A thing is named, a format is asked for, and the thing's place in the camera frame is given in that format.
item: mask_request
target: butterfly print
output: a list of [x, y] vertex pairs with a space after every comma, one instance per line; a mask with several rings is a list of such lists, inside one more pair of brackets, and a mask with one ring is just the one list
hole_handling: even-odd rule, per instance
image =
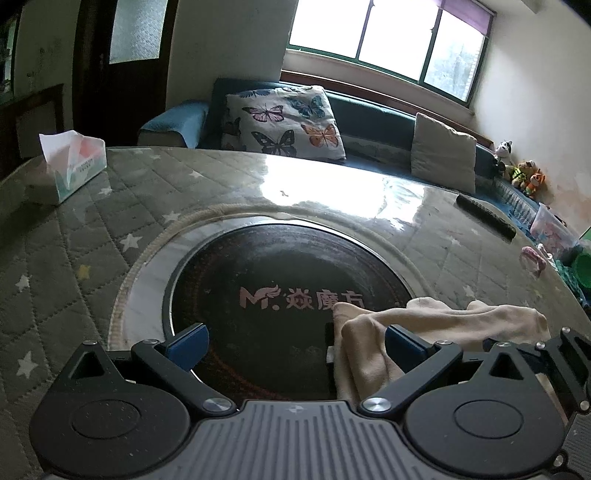
[[304, 124], [301, 124], [300, 126], [304, 129], [304, 132], [310, 136], [310, 143], [315, 147], [324, 147], [325, 145], [328, 147], [330, 145], [333, 147], [339, 146], [339, 137], [337, 137], [336, 128], [333, 124], [330, 124], [324, 130]]
[[326, 116], [326, 113], [322, 110], [322, 97], [320, 97], [320, 95], [316, 95], [309, 105], [306, 105], [297, 98], [289, 98], [287, 101], [304, 118], [310, 118], [312, 115], [315, 115], [318, 118], [324, 118]]
[[251, 106], [242, 107], [242, 110], [252, 115], [254, 120], [257, 122], [282, 122], [285, 120], [283, 116], [283, 105], [276, 105], [267, 109], [265, 105], [265, 109], [261, 110], [260, 108], [253, 108]]
[[240, 98], [249, 98], [249, 97], [266, 97], [269, 95], [271, 91], [269, 89], [263, 88], [259, 90], [246, 90], [245, 92], [240, 92], [238, 95]]
[[236, 118], [233, 122], [225, 122], [222, 130], [225, 134], [240, 137], [240, 117]]
[[294, 142], [296, 141], [293, 130], [286, 130], [283, 132], [283, 135], [278, 142], [270, 139], [268, 136], [260, 132], [251, 133], [259, 145], [262, 146], [261, 152], [263, 153], [268, 155], [285, 154], [286, 157], [295, 157], [297, 155], [297, 150], [293, 146]]
[[312, 87], [281, 87], [281, 90], [286, 92], [305, 92], [306, 90], [312, 90]]

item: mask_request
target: window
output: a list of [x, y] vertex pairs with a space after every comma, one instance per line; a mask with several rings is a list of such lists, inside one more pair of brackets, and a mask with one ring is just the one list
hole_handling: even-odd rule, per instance
[[12, 17], [0, 25], [0, 95], [12, 92], [12, 58], [18, 18]]
[[289, 48], [373, 67], [462, 105], [493, 17], [473, 0], [299, 0], [295, 14]]
[[118, 0], [109, 63], [157, 59], [168, 0]]

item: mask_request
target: stuffed toy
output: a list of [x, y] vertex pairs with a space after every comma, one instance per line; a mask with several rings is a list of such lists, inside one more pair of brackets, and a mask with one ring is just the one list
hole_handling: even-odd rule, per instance
[[511, 165], [511, 164], [506, 164], [502, 160], [499, 160], [498, 163], [502, 163], [505, 166], [505, 169], [503, 170], [502, 175], [503, 175], [503, 178], [510, 183], [511, 180], [513, 180], [513, 174], [515, 173], [515, 166]]
[[502, 141], [495, 150], [495, 155], [499, 158], [510, 158], [512, 141]]
[[535, 191], [540, 188], [540, 185], [542, 185], [546, 180], [546, 175], [543, 175], [543, 173], [538, 170], [538, 173], [534, 173], [531, 178], [530, 178], [530, 182], [528, 183], [527, 187], [525, 187], [525, 194], [528, 197], [531, 197]]
[[533, 161], [523, 161], [517, 165], [513, 172], [511, 184], [518, 190], [525, 190], [530, 183], [531, 176], [538, 171]]

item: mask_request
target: beige cushion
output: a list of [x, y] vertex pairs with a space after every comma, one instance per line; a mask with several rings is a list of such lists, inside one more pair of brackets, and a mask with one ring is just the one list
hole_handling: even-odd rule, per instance
[[476, 138], [417, 113], [410, 154], [414, 177], [450, 189], [474, 193], [475, 163]]

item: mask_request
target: window frame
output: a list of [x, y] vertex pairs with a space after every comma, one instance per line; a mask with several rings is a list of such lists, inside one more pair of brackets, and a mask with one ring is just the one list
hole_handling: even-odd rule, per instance
[[482, 71], [482, 65], [483, 65], [484, 59], [486, 57], [486, 52], [488, 49], [489, 38], [490, 38], [490, 34], [491, 34], [492, 22], [494, 19], [494, 15], [491, 15], [491, 20], [488, 25], [488, 31], [487, 31], [486, 35], [484, 35], [484, 39], [482, 41], [482, 47], [480, 48], [480, 55], [478, 57], [478, 63], [476, 64], [476, 71], [474, 72], [474, 78], [472, 79], [472, 84], [470, 85], [470, 90], [468, 91], [468, 95], [466, 97], [466, 100], [462, 100], [461, 98], [453, 96], [451, 93], [447, 93], [447, 92], [425, 82], [425, 77], [427, 76], [427, 69], [429, 67], [429, 63], [431, 62], [431, 57], [433, 55], [433, 48], [435, 47], [435, 40], [437, 39], [437, 33], [439, 31], [439, 25], [441, 23], [441, 17], [443, 15], [443, 11], [444, 11], [443, 6], [440, 6], [439, 10], [437, 11], [435, 23], [433, 25], [433, 28], [431, 29], [431, 40], [429, 42], [429, 47], [428, 47], [427, 53], [425, 55], [425, 61], [423, 62], [423, 68], [421, 70], [421, 75], [418, 80], [412, 79], [410, 77], [407, 77], [406, 75], [402, 75], [402, 74], [397, 73], [393, 70], [385, 69], [385, 68], [380, 67], [378, 65], [374, 65], [372, 63], [368, 63], [368, 62], [365, 62], [365, 61], [362, 61], [359, 59], [359, 55], [361, 54], [361, 47], [363, 46], [363, 41], [365, 39], [365, 31], [367, 30], [367, 26], [368, 26], [368, 22], [369, 22], [369, 16], [371, 14], [371, 10], [373, 7], [374, 7], [374, 0], [369, 0], [368, 9], [365, 14], [365, 22], [363, 23], [363, 29], [361, 31], [361, 36], [359, 37], [359, 44], [357, 45], [357, 52], [356, 52], [355, 58], [346, 57], [344, 55], [340, 55], [338, 53], [332, 53], [332, 52], [325, 51], [325, 50], [318, 50], [317, 48], [292, 45], [291, 43], [287, 44], [287, 48], [289, 50], [299, 50], [299, 51], [304, 51], [304, 52], [308, 52], [308, 53], [316, 53], [316, 54], [324, 55], [326, 57], [330, 57], [333, 59], [361, 65], [363, 67], [367, 67], [372, 70], [377, 70], [379, 72], [386, 73], [388, 75], [399, 78], [401, 80], [405, 80], [406, 82], [410, 82], [415, 85], [419, 85], [423, 88], [426, 88], [427, 90], [430, 90], [438, 95], [441, 95], [442, 97], [445, 97], [445, 98], [451, 100], [452, 102], [459, 103], [460, 105], [464, 106], [465, 108], [469, 108], [470, 104], [472, 103], [472, 99], [474, 97], [476, 86], [478, 84], [478, 79], [479, 79], [480, 73]]

